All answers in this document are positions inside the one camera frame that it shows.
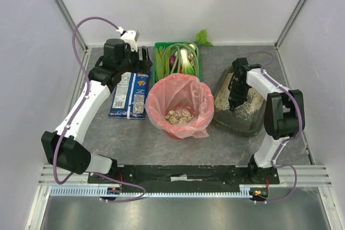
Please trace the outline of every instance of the green basket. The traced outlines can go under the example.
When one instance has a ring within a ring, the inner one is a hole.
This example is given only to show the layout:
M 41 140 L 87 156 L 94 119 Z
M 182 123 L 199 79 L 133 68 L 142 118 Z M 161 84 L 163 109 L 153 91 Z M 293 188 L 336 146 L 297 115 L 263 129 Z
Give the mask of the green basket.
M 164 48 L 167 48 L 169 47 L 170 45 L 172 44 L 175 44 L 175 43 L 185 43 L 185 41 L 175 41 L 175 42 L 169 42 L 169 43 L 155 43 L 155 49 L 154 49 L 154 53 L 156 51 L 157 48 L 160 48 L 160 47 L 164 47 Z M 201 77 L 201 62 L 200 62 L 200 54 L 199 54 L 199 75 L 198 75 L 198 78 L 199 80 L 201 81 L 202 80 L 202 77 Z M 156 82 L 156 62 L 153 62 L 153 73 L 152 73 L 152 86 L 157 83 Z

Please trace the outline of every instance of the black tray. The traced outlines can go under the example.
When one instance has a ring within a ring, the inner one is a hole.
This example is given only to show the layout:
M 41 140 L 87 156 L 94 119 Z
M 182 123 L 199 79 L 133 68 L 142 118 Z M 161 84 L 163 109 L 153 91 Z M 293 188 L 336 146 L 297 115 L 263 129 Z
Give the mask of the black tray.
M 212 92 L 215 102 L 224 81 L 226 80 L 228 74 L 231 73 L 233 73 L 232 66 L 224 70 L 221 77 L 219 78 L 216 87 Z M 247 112 L 245 108 L 248 107 L 252 103 L 252 101 L 252 96 L 249 96 L 246 102 L 247 104 L 244 103 L 243 105 L 235 108 L 235 111 L 230 111 L 229 109 L 218 109 L 216 108 L 215 104 L 215 115 L 213 116 L 212 124 L 217 125 L 222 129 L 230 131 L 239 136 L 256 136 L 260 132 L 263 125 L 266 101 L 265 99 L 263 99 L 261 107 L 256 111 L 252 113 L 250 111 Z

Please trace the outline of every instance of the pink plastic bag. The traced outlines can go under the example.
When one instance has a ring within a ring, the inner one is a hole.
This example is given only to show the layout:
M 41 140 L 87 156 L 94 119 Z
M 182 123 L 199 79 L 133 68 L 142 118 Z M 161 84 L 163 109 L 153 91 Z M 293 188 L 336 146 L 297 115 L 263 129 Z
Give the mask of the pink plastic bag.
M 186 109 L 195 118 L 188 124 L 171 125 L 165 116 L 176 109 Z M 165 130 L 169 136 L 208 137 L 206 127 L 214 114 L 213 96 L 210 88 L 200 83 L 196 76 L 172 74 L 153 86 L 146 99 L 146 112 L 151 123 Z

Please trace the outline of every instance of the gray floor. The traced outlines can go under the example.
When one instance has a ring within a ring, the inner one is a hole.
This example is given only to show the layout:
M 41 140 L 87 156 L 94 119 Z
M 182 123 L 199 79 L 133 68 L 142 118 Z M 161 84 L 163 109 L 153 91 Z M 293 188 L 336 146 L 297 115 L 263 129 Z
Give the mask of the gray floor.
M 211 89 L 215 87 L 223 70 L 236 58 L 256 51 L 273 54 L 276 61 L 266 69 L 276 80 L 284 77 L 273 46 L 216 46 L 200 49 L 202 78 Z M 93 48 L 88 70 L 103 53 Z M 249 58 L 249 63 L 264 64 L 270 60 L 264 54 Z M 112 96 L 98 110 L 85 136 L 84 146 L 92 151 L 118 160 L 120 164 L 238 164 L 248 163 L 264 136 L 264 129 L 252 138 L 233 135 L 209 125 L 207 138 L 175 140 L 156 129 L 148 119 L 144 121 L 108 118 Z M 278 164 L 309 164 L 303 140 L 290 143 L 278 158 Z
M 272 198 L 288 190 L 271 188 Z M 317 189 L 254 205 L 237 198 L 149 198 L 106 204 L 97 197 L 50 197 L 41 230 L 330 230 Z

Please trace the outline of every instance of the white wall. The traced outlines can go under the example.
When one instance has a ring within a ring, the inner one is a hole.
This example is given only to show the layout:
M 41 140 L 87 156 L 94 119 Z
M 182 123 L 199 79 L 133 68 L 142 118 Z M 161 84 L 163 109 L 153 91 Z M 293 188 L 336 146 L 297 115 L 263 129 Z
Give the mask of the white wall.
M 0 6 L 0 229 L 18 230 L 46 162 L 40 137 L 66 115 L 78 64 L 53 0 Z
M 298 0 L 64 0 L 74 21 L 102 16 L 140 32 L 139 43 L 193 40 L 207 29 L 216 44 L 273 43 Z M 81 27 L 87 44 L 117 35 L 101 21 Z
M 308 0 L 281 52 L 291 85 L 304 94 L 312 156 L 326 165 L 345 212 L 344 18 L 344 0 Z

